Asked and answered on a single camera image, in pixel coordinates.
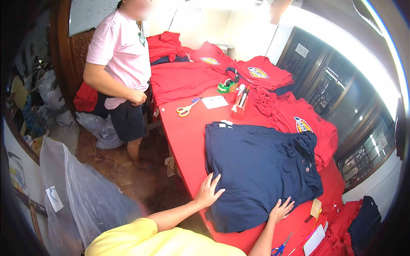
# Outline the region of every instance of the dark shorts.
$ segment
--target dark shorts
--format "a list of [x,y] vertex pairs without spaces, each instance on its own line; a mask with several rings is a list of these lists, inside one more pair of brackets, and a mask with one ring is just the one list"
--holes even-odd
[[115,109],[108,109],[112,125],[120,140],[129,142],[142,138],[147,132],[143,118],[143,106],[133,106],[129,100]]

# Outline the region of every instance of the person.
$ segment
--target person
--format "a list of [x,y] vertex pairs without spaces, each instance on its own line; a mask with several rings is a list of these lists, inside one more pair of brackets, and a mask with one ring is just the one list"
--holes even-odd
[[22,111],[25,124],[32,132],[33,138],[38,138],[46,133],[44,122],[41,117],[32,111],[32,96],[29,91],[24,88],[23,77],[18,71],[16,65],[11,68],[10,81],[11,84],[10,97],[7,102],[16,106]]
[[151,67],[148,43],[138,28],[152,8],[149,0],[122,0],[118,10],[97,27],[88,47],[84,82],[105,97],[118,137],[127,142],[134,164],[151,169],[139,158],[139,146],[146,133],[142,104],[147,95]]
[[[195,199],[185,205],[154,213],[146,218],[108,230],[99,235],[86,249],[85,256],[156,256],[156,255],[235,255],[246,254],[235,247],[217,243],[204,235],[175,227],[181,221],[211,206],[224,193],[215,188],[221,175],[212,181],[213,173],[202,182]],[[271,255],[275,225],[288,216],[294,202],[290,197],[281,205],[279,200],[249,256]]]

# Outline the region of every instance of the pink t-shirt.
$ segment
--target pink t-shirt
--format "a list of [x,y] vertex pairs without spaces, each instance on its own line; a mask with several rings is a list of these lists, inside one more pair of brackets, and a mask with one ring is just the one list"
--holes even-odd
[[[151,77],[148,43],[136,21],[114,11],[97,27],[88,46],[87,62],[105,65],[105,71],[129,88],[146,91]],[[126,101],[107,98],[105,107],[114,109]]]

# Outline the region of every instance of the printed logo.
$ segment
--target printed logo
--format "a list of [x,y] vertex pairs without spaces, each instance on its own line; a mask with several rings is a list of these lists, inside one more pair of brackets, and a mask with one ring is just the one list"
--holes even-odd
[[258,78],[269,78],[268,74],[265,73],[262,69],[260,68],[248,68],[249,69],[249,73],[251,74],[251,76],[253,77],[258,77]]
[[139,36],[139,42],[145,47],[145,42],[146,42],[146,37],[141,34],[141,32],[138,33]]
[[308,125],[308,123],[303,120],[302,118],[299,117],[294,117],[294,119],[296,120],[296,130],[298,132],[303,132],[303,131],[312,131],[312,129],[310,128],[310,126]]
[[213,58],[209,58],[209,57],[203,57],[200,58],[203,62],[206,62],[208,64],[212,64],[212,65],[220,65],[220,63],[218,63],[217,60],[213,59]]

